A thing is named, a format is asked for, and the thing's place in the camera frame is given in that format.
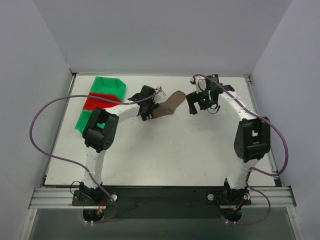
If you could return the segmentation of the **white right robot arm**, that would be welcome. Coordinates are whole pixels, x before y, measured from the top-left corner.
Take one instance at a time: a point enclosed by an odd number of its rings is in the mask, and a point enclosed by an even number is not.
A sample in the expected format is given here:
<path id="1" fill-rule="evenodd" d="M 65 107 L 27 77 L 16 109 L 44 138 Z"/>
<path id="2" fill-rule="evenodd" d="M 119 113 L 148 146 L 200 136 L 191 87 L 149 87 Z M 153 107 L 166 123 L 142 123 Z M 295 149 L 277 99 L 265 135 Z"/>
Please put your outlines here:
<path id="1" fill-rule="evenodd" d="M 247 106 L 231 85 L 220 88 L 205 79 L 191 80 L 190 83 L 195 86 L 195 91 L 186 96 L 191 115 L 198 113 L 195 103 L 198 103 L 201 110 L 215 105 L 216 109 L 223 109 L 238 124 L 233 143 L 237 160 L 225 180 L 228 188 L 221 192 L 223 201 L 233 204 L 240 197 L 239 191 L 246 187 L 251 168 L 270 151 L 270 126 L 246 111 Z"/>

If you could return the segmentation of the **tan sock with striped cuff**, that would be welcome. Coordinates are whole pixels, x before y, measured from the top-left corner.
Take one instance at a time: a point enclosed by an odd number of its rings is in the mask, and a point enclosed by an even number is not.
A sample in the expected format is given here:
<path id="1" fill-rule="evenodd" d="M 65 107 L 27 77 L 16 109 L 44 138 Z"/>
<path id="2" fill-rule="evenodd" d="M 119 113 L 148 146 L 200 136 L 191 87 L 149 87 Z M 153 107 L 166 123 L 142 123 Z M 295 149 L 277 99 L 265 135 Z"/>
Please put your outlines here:
<path id="1" fill-rule="evenodd" d="M 158 103 L 158 108 L 153 112 L 153 119 L 172 115 L 185 99 L 186 94 L 184 92 L 175 91 L 166 101 Z"/>

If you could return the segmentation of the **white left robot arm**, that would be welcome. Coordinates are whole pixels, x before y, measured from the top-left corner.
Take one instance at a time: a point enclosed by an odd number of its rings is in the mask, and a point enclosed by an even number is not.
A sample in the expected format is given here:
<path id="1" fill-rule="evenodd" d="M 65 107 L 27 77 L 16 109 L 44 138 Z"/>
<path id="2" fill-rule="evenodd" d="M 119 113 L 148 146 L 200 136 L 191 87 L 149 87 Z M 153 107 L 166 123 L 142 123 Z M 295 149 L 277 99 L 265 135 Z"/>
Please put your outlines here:
<path id="1" fill-rule="evenodd" d="M 141 91 L 113 107 L 96 107 L 84 127 L 82 137 L 86 146 L 86 161 L 79 191 L 91 206 L 103 198 L 102 168 L 106 151 L 115 140 L 118 124 L 133 117 L 144 120 L 159 107 L 159 101 L 166 94 L 162 88 L 143 85 Z"/>

